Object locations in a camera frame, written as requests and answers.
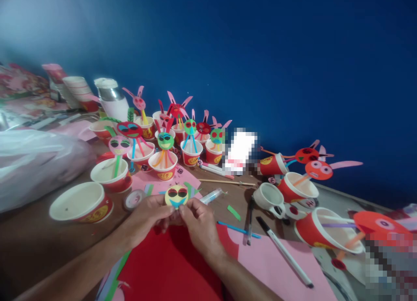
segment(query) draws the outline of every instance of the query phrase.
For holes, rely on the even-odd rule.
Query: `purple straw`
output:
[[[355,224],[322,224],[323,227],[350,227],[356,228]]]

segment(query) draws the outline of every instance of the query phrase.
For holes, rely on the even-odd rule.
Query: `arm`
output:
[[[129,250],[145,239],[150,229],[163,222],[173,212],[163,206],[164,196],[151,196],[109,237],[105,238],[49,277],[20,295],[15,301],[74,301],[82,300],[109,269]]]
[[[218,238],[213,211],[195,198],[179,207],[195,248],[219,276],[236,301],[282,301],[271,289],[261,283],[238,261],[230,257]]]

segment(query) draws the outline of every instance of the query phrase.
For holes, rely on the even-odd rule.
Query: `pink paper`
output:
[[[176,184],[183,185],[185,187],[184,182],[189,183],[196,190],[201,185],[201,182],[197,178],[187,171],[185,167],[180,165],[176,166],[174,178],[167,182],[160,181],[153,171],[149,173],[137,172],[134,176],[132,176],[132,179],[132,190],[145,190],[145,186],[150,184],[153,185],[152,195],[157,195],[159,192],[167,191],[169,187]],[[202,195],[198,192],[194,195],[194,198],[201,199]]]
[[[301,266],[314,288],[307,288],[268,236],[252,238],[243,245],[243,235],[228,228],[230,239],[239,245],[238,261],[285,301],[337,301],[309,246],[281,239]]]

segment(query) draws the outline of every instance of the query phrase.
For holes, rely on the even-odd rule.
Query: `table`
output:
[[[103,154],[109,150],[99,140],[94,141],[92,146],[97,154]],[[199,167],[184,167],[198,179],[229,180]],[[2,294],[6,299],[14,298],[29,289],[104,239],[129,215],[129,212],[123,208],[122,202],[130,190],[122,194],[109,195],[115,203],[114,210],[101,223],[59,223],[49,217],[49,207],[60,194],[77,184],[91,181],[89,178],[91,169],[92,167],[71,183],[41,199],[0,215],[0,299]],[[257,184],[261,182],[255,174],[238,176],[234,181]],[[210,203],[214,209],[215,219],[244,228],[248,201],[255,187],[202,182],[199,188],[202,189],[200,193],[204,196],[218,187],[228,194]],[[227,210],[228,205],[241,215],[241,222]],[[276,235],[283,237],[281,221],[274,219],[272,214],[261,210],[256,205],[252,221],[254,233],[265,235],[255,220],[255,217],[259,215]],[[94,300],[97,289],[98,285],[85,300]]]

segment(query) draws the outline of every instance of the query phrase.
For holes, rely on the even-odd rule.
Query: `pixelated area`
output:
[[[248,132],[245,128],[235,128],[230,144],[226,144],[226,154],[223,163],[223,171],[234,172],[242,175],[248,170],[249,165],[257,163],[257,156],[253,154],[258,145],[258,134]]]
[[[417,300],[417,234],[371,234],[366,246],[366,290],[378,300]]]

